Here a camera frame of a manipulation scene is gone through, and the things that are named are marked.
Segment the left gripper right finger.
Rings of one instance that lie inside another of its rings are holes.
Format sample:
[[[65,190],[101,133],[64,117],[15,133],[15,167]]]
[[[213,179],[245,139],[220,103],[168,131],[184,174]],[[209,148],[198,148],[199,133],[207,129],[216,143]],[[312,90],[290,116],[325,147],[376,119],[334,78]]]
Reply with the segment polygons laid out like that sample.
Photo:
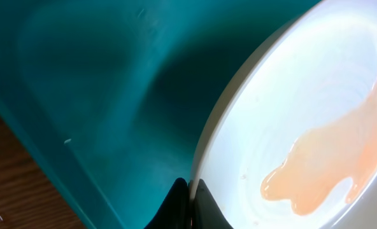
[[[232,229],[202,179],[193,202],[193,229]]]

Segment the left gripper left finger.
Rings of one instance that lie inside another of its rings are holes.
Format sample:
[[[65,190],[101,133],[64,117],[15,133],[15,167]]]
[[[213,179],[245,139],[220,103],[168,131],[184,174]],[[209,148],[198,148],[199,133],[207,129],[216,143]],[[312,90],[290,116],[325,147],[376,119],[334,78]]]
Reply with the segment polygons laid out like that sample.
[[[179,177],[145,229],[189,229],[189,188]]]

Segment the white plate blue rim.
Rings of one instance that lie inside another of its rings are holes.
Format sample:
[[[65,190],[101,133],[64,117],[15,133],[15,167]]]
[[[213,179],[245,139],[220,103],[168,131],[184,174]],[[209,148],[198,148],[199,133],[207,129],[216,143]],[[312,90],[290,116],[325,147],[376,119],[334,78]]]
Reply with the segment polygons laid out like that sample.
[[[213,108],[190,175],[232,228],[377,228],[377,0],[321,1]]]

